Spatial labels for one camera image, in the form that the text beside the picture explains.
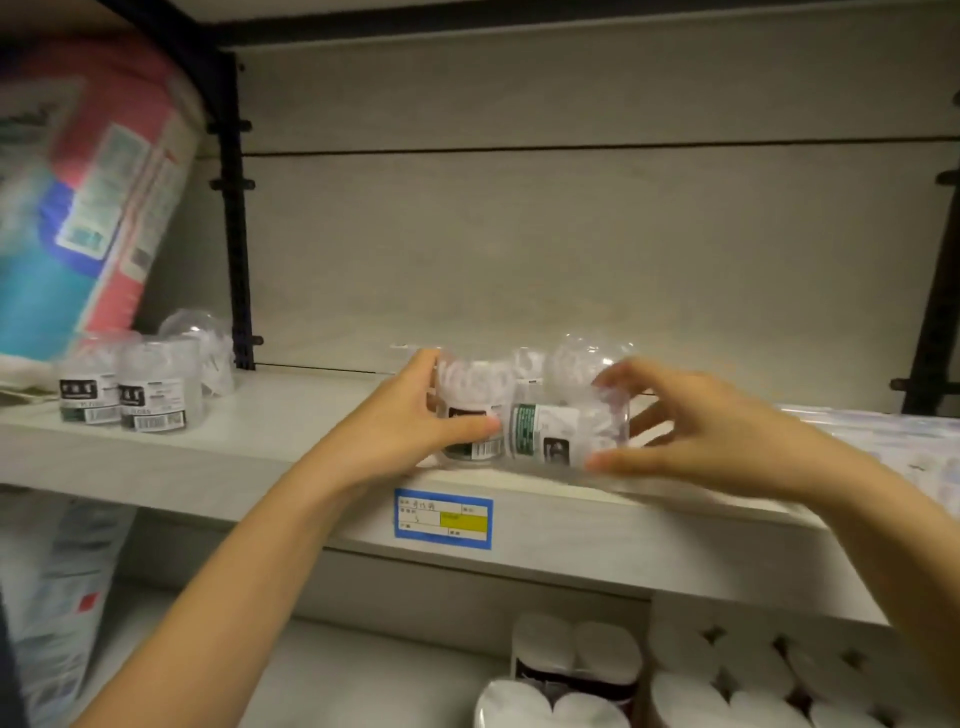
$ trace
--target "red label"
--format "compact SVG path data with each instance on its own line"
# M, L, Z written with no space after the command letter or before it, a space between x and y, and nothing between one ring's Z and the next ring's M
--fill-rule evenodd
M80 600L80 606L77 608L78 612L89 612L93 609L93 605L97 603L97 597L100 596L98 593L92 595L86 595L83 599Z

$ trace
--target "left hand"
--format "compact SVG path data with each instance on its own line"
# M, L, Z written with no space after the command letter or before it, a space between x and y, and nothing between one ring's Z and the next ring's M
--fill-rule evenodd
M457 443L491 437L500 428L483 415L441 420L427 406L440 352L421 349L303 458L333 469L346 488L370 478L405 473L425 457Z

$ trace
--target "hand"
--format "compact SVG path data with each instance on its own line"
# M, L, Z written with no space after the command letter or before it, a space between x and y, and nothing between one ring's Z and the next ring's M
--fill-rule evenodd
M344 487L362 480L403 473L428 455L457 443L494 435L495 417L441 420L427 404L439 352L423 349L396 375L330 430L303 461L323 462Z
M630 436L673 422L643 448L594 453L589 470L689 480L734 496L831 502L851 473L881 468L870 455L710 375L625 359L594 384L660 398L630 422Z

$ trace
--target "barcode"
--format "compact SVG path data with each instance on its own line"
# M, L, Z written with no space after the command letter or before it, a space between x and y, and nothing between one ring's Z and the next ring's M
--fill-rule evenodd
M97 407L86 410L86 421L89 423L118 423L120 422L120 407Z
M142 248L134 248L130 254L130 262L143 271L149 271L154 263L154 257Z
M153 417L138 416L135 419L137 432L162 432L166 429L178 429L186 426L182 412L172 412L169 415Z
M503 438L487 440L482 443L473 443L473 458L495 457L503 451Z

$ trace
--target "black label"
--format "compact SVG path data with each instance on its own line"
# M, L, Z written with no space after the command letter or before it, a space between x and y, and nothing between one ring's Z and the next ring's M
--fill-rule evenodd
M544 437L543 461L554 465L569 465L570 441L559 437Z
M147 395L143 387L120 385L120 403L125 407L146 407Z
M463 417L464 415L486 415L487 413L484 410L479 412L472 409L457 409L456 407L448 407L446 410L447 417ZM448 448L444 448L444 452L451 457L466 458L469 460L473 456L473 443L460 443L458 445L451 445Z
M62 400L96 400L100 396L96 379L61 379Z

